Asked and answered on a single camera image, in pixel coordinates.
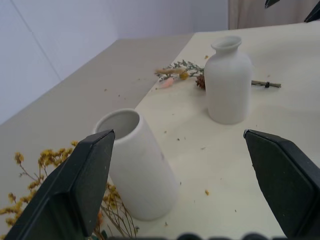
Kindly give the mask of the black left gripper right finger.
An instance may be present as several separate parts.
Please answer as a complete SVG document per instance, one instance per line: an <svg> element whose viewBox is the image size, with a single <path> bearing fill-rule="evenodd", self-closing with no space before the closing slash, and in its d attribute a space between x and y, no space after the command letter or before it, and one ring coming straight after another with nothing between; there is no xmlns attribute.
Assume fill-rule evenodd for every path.
<svg viewBox="0 0 320 240"><path fill-rule="evenodd" d="M320 236L320 169L292 141L243 133L259 188L288 238Z"/></svg>

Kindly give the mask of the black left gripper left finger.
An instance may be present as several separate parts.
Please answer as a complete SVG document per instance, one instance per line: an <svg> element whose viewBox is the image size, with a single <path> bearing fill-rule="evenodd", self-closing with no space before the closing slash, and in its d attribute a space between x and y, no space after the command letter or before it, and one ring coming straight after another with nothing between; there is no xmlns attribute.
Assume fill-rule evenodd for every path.
<svg viewBox="0 0 320 240"><path fill-rule="evenodd" d="M7 240L86 240L97 222L115 141L113 130L87 136L45 179Z"/></svg>

